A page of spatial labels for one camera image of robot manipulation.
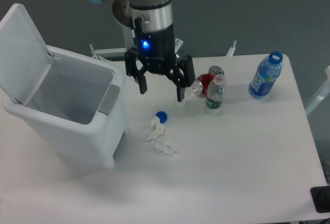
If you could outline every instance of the blue led light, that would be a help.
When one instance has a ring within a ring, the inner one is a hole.
[[[142,47],[143,47],[143,49],[149,49],[149,47],[150,47],[150,44],[147,42],[147,41],[143,41],[142,40]]]

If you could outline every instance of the blue bottle cap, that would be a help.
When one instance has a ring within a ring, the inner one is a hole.
[[[159,117],[160,123],[163,124],[167,121],[167,114],[163,111],[159,111],[155,114],[155,116]]]
[[[279,64],[283,60],[283,54],[277,50],[269,54],[269,61],[273,64]]]

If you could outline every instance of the white bracket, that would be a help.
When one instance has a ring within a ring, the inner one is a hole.
[[[325,73],[327,79],[322,83],[322,85],[316,90],[316,92],[307,102],[307,107],[305,108],[306,116],[308,116],[330,93],[330,66],[325,68]]]
[[[226,57],[231,57],[234,54],[235,49],[236,49],[236,42],[237,42],[237,40],[235,40],[232,47],[229,48]]]
[[[182,44],[184,42],[183,42],[183,40],[176,38],[174,40],[174,43],[175,43],[174,51],[175,51],[175,54],[177,54],[177,52],[179,51],[180,47],[182,46]],[[90,44],[89,46],[91,47],[92,58],[95,58],[95,59],[100,59],[100,57],[103,57],[103,58],[121,57],[121,56],[124,56],[124,54],[126,52],[126,48],[94,50],[92,44]]]

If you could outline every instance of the plastic bottle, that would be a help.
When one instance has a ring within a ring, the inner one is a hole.
[[[206,96],[207,87],[218,73],[225,74],[223,69],[221,69],[219,66],[213,65],[209,68],[207,74],[202,74],[198,76],[197,79],[191,85],[192,89],[194,90],[194,93],[196,95]]]
[[[210,109],[217,109],[221,106],[225,90],[225,76],[216,74],[207,88],[206,106]]]
[[[283,55],[273,51],[265,57],[257,68],[257,72],[250,83],[249,93],[257,99],[267,96],[282,70]]]

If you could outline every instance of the white trash can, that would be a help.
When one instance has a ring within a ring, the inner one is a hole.
[[[23,5],[0,21],[3,107],[59,154],[114,167],[127,130],[124,83],[120,67],[47,46]]]

